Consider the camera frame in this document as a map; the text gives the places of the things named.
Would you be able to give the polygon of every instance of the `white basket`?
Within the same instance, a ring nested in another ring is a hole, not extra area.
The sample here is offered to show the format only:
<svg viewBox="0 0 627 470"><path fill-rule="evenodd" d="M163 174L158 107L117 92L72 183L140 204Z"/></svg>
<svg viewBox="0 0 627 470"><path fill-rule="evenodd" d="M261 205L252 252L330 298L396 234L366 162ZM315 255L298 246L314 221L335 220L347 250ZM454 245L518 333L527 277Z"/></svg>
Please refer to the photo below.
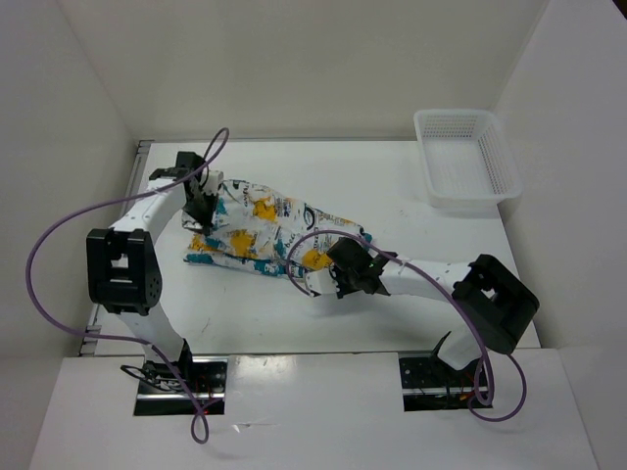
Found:
<svg viewBox="0 0 627 470"><path fill-rule="evenodd" d="M418 111L413 123L431 206L494 206L522 193L511 152L492 113Z"/></svg>

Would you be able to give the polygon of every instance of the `gray wall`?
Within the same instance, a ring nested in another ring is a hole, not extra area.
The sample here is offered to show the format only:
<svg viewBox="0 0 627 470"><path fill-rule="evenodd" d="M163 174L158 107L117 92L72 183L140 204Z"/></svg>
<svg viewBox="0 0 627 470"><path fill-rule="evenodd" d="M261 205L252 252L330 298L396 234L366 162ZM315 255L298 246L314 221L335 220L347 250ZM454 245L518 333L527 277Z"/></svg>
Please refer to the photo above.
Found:
<svg viewBox="0 0 627 470"><path fill-rule="evenodd" d="M625 467L626 83L611 0L552 0L497 106L525 183L507 236L602 469Z"/></svg>
<svg viewBox="0 0 627 470"><path fill-rule="evenodd" d="M77 342L30 304L24 264L67 212L123 193L134 144L54 0L0 2L0 468L26 468L61 357ZM38 258L35 287L57 318L84 327L84 237L119 209L74 222Z"/></svg>
<svg viewBox="0 0 627 470"><path fill-rule="evenodd" d="M545 0L60 0L133 134L413 136L494 106Z"/></svg>

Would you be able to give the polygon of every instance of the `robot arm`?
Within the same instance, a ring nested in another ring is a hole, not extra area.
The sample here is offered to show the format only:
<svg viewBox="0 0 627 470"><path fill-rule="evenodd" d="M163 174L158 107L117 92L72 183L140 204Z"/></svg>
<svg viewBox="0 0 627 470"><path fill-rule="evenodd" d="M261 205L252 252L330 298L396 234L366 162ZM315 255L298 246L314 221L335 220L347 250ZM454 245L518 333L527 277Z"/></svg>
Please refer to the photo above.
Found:
<svg viewBox="0 0 627 470"><path fill-rule="evenodd" d="M180 211L198 222L208 233L217 203L222 173L210 171L201 188L200 177L172 184L198 168L203 159L191 152L179 152L176 165L157 169L149 178L147 191L157 191L139 200L107 229L94 229L87 236L89 296L110 313L120 316L136 338L159 347L185 377L192 361L187 342L171 327L159 302L163 280L154 244L172 216ZM157 374L168 374L163 361L150 347L144 347L146 362Z"/></svg>
<svg viewBox="0 0 627 470"><path fill-rule="evenodd" d="M342 298L356 291L386 296L405 294L444 301L442 294L423 277L405 266L410 262L429 274L461 306L486 347L511 353L539 308L538 299L496 258L480 255L471 263L445 263L399 257L398 264L379 255L373 258L355 240L343 238L327 252L328 269L306 275L314 296ZM462 370L481 355L468 328L452 332L434 354L455 370Z"/></svg>

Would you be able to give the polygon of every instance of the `cloth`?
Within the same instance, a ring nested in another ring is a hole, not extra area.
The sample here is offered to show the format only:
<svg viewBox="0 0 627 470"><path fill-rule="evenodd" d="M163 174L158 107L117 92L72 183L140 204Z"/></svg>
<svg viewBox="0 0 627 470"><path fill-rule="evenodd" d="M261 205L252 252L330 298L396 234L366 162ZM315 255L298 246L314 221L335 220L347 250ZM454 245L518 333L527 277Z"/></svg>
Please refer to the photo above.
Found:
<svg viewBox="0 0 627 470"><path fill-rule="evenodd" d="M289 268L295 277L302 278L310 270L330 265L326 251L340 237L321 234L300 245L292 265L287 266L292 245L312 231L337 229L372 239L351 220L287 198L267 186L236 179L222 182L213 223L211 235L193 235L186 261L275 277L286 277ZM191 229L196 222L184 213L182 224Z"/></svg>

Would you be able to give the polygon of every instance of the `white table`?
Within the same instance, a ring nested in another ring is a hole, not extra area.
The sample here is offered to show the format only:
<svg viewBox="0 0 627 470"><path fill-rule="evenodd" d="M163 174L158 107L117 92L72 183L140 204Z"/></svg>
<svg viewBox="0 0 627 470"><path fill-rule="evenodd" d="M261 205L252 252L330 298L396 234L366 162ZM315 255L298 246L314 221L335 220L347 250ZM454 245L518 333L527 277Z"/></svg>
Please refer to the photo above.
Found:
<svg viewBox="0 0 627 470"><path fill-rule="evenodd" d="M30 470L596 469L557 351L515 355L529 396L500 424L463 409L404 412L395 353L232 356L205 446L191 440L190 416L132 416L137 382L120 365L140 357L69 358ZM520 381L504 356L493 361L485 412L496 415L514 407Z"/></svg>
<svg viewBox="0 0 627 470"><path fill-rule="evenodd" d="M176 152L202 155L206 143L153 144L140 188ZM215 162L226 178L247 179L362 224L386 250L419 259L474 260L481 253L515 271L497 208L438 211L420 202L422 179L411 141L235 141ZM308 299L286 280L182 261L191 234L175 216L156 250L162 303L193 353L338 353L430 350L461 323L444 303L353 294ZM129 334L104 310L102 333ZM539 348L531 325L519 348ZM96 355L140 354L137 345L99 342Z"/></svg>

